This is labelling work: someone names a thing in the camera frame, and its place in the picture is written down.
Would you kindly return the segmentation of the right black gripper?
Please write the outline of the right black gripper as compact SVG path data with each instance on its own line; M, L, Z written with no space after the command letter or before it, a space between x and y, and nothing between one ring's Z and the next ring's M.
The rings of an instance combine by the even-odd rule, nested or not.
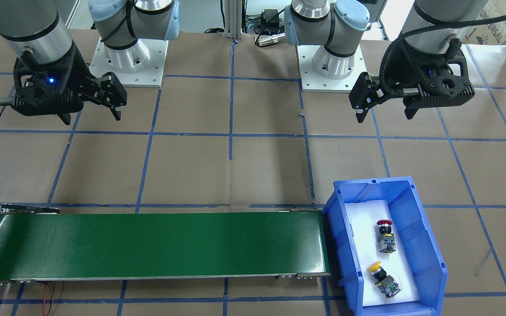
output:
M34 49L26 47L14 65L14 98L0 98L0 106L11 106L24 116L56 115L66 125L84 102L105 106L116 121L127 105L128 93L114 72L95 77L75 43L58 60L40 64Z

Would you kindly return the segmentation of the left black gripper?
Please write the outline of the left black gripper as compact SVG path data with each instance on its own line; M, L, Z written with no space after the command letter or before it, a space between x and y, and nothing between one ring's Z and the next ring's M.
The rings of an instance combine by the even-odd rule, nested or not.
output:
M406 40L389 46L383 59L384 83L394 92L401 90L407 119L422 108L461 106L474 98L475 90L461 48L460 39L450 40L443 54L420 52ZM385 102L380 84L378 76L359 74L349 93L359 123L369 109Z

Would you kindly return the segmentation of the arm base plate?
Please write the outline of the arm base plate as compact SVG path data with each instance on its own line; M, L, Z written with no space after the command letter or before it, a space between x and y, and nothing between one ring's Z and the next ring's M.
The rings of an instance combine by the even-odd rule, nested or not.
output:
M330 79L317 72L312 64L319 46L297 46L298 67L301 83L307 92L331 92L349 93L356 83L360 73L367 71L361 47L358 46L355 54L351 57L353 66L349 76L344 79Z
M160 88L168 44L166 40L130 36L100 41L90 72L96 77L113 72L124 87Z

